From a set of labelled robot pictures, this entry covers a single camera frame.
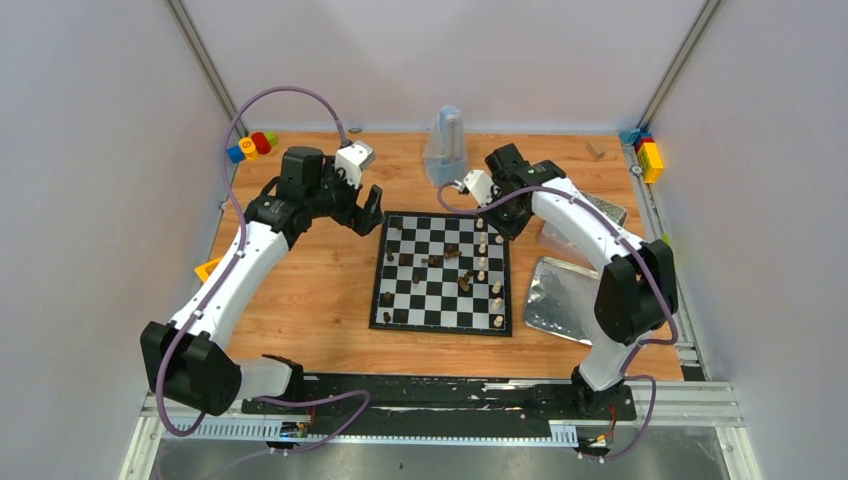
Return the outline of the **black white chessboard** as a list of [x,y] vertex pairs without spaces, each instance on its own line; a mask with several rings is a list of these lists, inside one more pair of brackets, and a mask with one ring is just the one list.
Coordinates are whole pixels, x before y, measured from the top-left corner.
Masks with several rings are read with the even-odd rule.
[[[447,245],[462,255],[443,257]],[[470,277],[462,292],[457,279]],[[389,312],[390,324],[383,322]],[[493,326],[504,317],[501,328]],[[509,337],[508,242],[473,215],[389,211],[379,241],[369,326],[391,331]]]

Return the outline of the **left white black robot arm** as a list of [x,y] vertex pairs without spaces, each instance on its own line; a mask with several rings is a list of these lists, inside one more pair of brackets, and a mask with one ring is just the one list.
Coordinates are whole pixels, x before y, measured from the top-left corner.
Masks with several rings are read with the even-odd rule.
[[375,158],[362,141],[333,155],[304,146],[284,152],[280,174],[247,205],[244,226],[199,291],[169,321],[142,331],[153,393],[213,416],[236,400],[261,396],[283,413],[304,405],[301,365],[271,354],[239,364],[226,349],[265,277],[315,219],[329,217],[359,236],[383,222],[379,186],[372,186],[364,205],[357,203],[363,173]]

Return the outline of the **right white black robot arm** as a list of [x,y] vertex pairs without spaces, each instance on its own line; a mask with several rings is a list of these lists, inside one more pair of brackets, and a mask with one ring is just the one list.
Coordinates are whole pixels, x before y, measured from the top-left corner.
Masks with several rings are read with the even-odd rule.
[[613,222],[593,205],[550,160],[531,164],[509,143],[485,159],[492,186],[480,204],[483,217],[509,240],[533,216],[552,224],[600,275],[594,301],[599,332],[571,380],[571,403],[584,417],[596,417],[611,403],[638,350],[656,343],[654,331],[668,326],[678,338],[676,270],[671,247],[645,241]]

